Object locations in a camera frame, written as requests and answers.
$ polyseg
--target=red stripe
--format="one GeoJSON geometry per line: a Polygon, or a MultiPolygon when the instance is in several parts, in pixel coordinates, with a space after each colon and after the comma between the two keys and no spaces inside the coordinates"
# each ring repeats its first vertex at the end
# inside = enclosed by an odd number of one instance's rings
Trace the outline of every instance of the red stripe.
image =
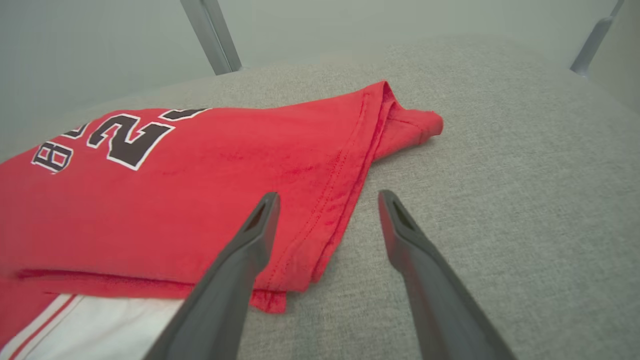
{"type": "Polygon", "coordinates": [[[47,327],[47,325],[49,325],[53,319],[56,318],[56,316],[60,315],[60,313],[67,308],[67,306],[69,306],[69,304],[71,304],[71,302],[76,298],[76,295],[72,295],[64,304],[62,304],[62,306],[55,312],[53,313],[53,315],[51,315],[49,317],[49,319],[47,319],[47,321],[45,321],[39,328],[38,330],[34,331],[33,334],[29,335],[28,338],[26,338],[22,344],[20,344],[20,346],[15,349],[15,351],[13,352],[13,355],[11,355],[11,357],[9,358],[9,360],[15,360],[15,358],[20,354],[20,352],[29,344],[29,342],[31,340],[33,340],[33,338],[35,338],[38,334],[40,334],[40,331],[42,331],[42,329],[44,329],[45,327],[47,327]]]}

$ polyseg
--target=gray fabric surface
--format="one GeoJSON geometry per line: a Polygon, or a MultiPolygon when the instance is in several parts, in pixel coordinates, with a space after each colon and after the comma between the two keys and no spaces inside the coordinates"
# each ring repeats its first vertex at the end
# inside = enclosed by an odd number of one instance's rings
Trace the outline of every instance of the gray fabric surface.
{"type": "Polygon", "coordinates": [[[43,125],[16,152],[124,108],[271,107],[389,80],[439,137],[374,164],[321,282],[250,309],[240,359],[417,359],[376,192],[395,191],[520,359],[640,354],[640,117],[510,42],[448,37],[324,65],[276,64],[43,125]]]}

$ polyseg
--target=folded red shirt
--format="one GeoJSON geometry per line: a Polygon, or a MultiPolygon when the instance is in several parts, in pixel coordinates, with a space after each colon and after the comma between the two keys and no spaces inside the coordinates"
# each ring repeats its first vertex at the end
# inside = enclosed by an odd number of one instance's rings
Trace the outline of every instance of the folded red shirt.
{"type": "Polygon", "coordinates": [[[386,82],[268,110],[114,111],[0,165],[0,274],[44,292],[185,297],[278,192],[251,304],[281,313],[322,276],[371,163],[441,130],[386,82]]]}

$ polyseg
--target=red fabric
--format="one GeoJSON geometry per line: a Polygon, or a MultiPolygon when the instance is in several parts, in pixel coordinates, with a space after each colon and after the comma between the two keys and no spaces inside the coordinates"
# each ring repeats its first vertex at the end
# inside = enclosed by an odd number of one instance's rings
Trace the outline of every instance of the red fabric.
{"type": "Polygon", "coordinates": [[[386,82],[269,110],[215,108],[180,121],[166,112],[115,111],[78,138],[52,139],[73,151],[54,174],[32,164],[48,154],[39,147],[1,164],[0,274],[55,293],[185,297],[257,201],[276,191],[278,231],[251,304],[281,313],[287,291],[322,276],[371,163],[442,130],[436,113],[403,109],[386,82]],[[141,120],[87,145],[122,113],[141,120]],[[137,170],[108,158],[118,137],[134,143],[152,122],[174,128],[137,170]]]}

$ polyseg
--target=white garment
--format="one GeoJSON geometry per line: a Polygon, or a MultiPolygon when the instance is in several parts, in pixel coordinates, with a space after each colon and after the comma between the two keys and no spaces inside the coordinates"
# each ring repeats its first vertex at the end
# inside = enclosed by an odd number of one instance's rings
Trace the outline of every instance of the white garment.
{"type": "Polygon", "coordinates": [[[0,360],[142,359],[183,300],[60,295],[0,360]]]}

